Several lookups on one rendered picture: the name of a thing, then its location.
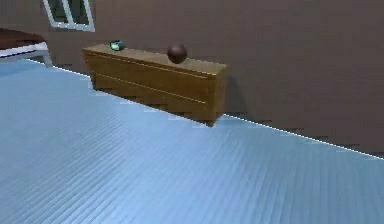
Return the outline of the dark red ball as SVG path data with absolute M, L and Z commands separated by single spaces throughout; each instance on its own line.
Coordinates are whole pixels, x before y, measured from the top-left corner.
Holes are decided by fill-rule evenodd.
M 167 57 L 174 64 L 180 64 L 187 58 L 187 49 L 183 44 L 171 45 L 167 49 Z

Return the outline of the white framed window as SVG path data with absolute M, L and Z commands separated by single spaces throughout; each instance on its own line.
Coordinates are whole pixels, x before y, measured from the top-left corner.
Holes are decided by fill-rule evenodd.
M 92 0 L 42 0 L 50 26 L 68 30 L 94 32 Z

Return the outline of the brown wooden chest of drawers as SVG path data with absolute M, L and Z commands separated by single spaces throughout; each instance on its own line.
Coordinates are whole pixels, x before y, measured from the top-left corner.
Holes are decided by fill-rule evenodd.
M 172 63 L 165 54 L 86 47 L 93 88 L 212 126 L 224 113 L 228 66 L 196 59 Z

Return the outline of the bed with dark red cover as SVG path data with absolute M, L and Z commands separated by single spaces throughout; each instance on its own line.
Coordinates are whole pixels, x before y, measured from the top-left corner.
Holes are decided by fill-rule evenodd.
M 46 40 L 38 34 L 0 28 L 0 62 L 42 57 L 46 67 L 53 63 Z

